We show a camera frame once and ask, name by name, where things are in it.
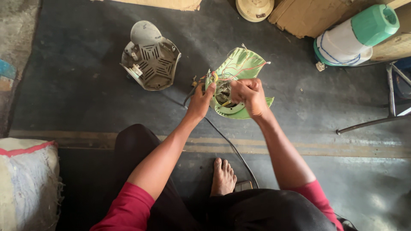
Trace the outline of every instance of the blue line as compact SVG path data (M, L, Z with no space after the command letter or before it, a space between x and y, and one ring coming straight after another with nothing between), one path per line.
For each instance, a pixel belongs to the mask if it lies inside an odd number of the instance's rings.
M349 60L349 61L347 61L347 62L340 62L340 61L336 60L334 57L332 57L332 56L323 48L323 38L324 38L324 34L325 34L325 32L321 35L320 47L321 47L321 49L322 49L327 55L329 55L332 59L334 59L335 61L338 62L338 63L335 63L335 62L330 62L330 61L329 61L330 63L332 63L332 64L348 64L349 62L352 62L352 61L354 61L355 59L358 59L358 60L355 61L354 63L351 63L351 64L350 64L350 65L352 65L352 64L355 64L356 62L358 62L358 61L360 60L361 54L358 54L357 57L355 57L354 59Z

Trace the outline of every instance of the black power cord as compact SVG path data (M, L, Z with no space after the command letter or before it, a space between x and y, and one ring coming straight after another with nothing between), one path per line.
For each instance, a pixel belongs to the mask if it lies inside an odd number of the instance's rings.
M196 90L196 88L199 86L200 84L197 84L192 90L191 92L187 95L187 97L184 100L183 106L188 109L188 107L186 106L187 100L190 98L190 96L192 96ZM218 130L218 128L214 125L214 123L212 123L210 121L209 118L207 118L206 116L204 117L209 123L210 125L218 132L220 133L220 135L234 148L234 150L236 151L238 157L241 159L242 163L244 164L244 166L247 168L248 172L250 172L251 177L253 178L253 181L256 183L257 188L259 189L259 185L257 182L257 179L255 178L253 172L251 171L250 167L248 166L247 162L244 160L244 158L242 157L241 153L237 150L237 148L234 146L234 144L227 138L225 137L225 135L223 135L220 130Z

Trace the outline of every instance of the green lid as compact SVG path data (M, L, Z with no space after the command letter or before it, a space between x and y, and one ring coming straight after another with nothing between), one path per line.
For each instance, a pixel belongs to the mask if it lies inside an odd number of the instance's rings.
M351 18L357 40L366 46L375 46L395 34L399 28L395 11L387 5L373 5Z

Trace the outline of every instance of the red stripe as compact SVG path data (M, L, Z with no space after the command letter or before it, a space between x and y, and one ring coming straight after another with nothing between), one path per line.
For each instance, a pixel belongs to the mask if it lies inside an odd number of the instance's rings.
M45 142L36 146L33 146L31 148L27 148L27 149L15 149L15 150L11 150L11 151L6 151L2 148L0 148L0 155L4 155L4 156L8 156L8 157L12 157L12 156L17 156L20 154L29 154L35 151L38 151L40 149L43 149L47 146L55 146L56 148L58 148L58 144L55 141L49 141L49 142Z

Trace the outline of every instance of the cardboard box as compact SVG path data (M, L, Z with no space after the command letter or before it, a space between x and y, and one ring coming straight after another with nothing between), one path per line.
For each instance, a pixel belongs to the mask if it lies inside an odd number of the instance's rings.
M411 56L411 3L395 10L398 31L372 48L371 60L385 61Z
M409 0L394 0L397 5ZM297 38L316 38L334 24L339 24L374 4L393 0L283 0L268 21Z
M133 3L152 7L163 7L179 10L200 10L201 0L112 0L117 2Z

